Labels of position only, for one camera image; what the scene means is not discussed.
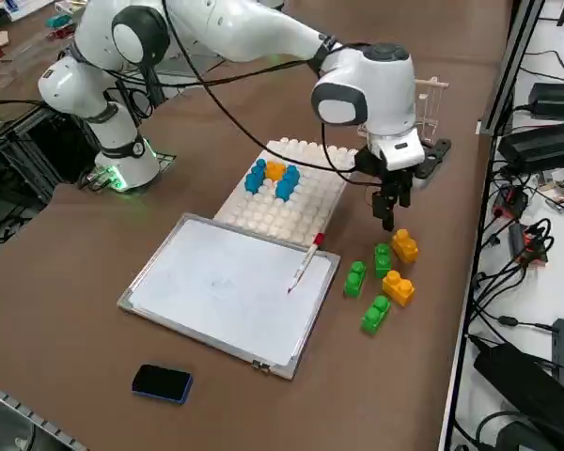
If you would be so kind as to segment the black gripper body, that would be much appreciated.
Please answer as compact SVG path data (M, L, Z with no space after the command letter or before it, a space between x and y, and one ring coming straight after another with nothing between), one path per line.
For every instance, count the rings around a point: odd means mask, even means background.
M372 154L367 146L362 147L354 156L355 171L381 181L382 185L411 183L415 175L415 167L391 170L386 167L386 159Z

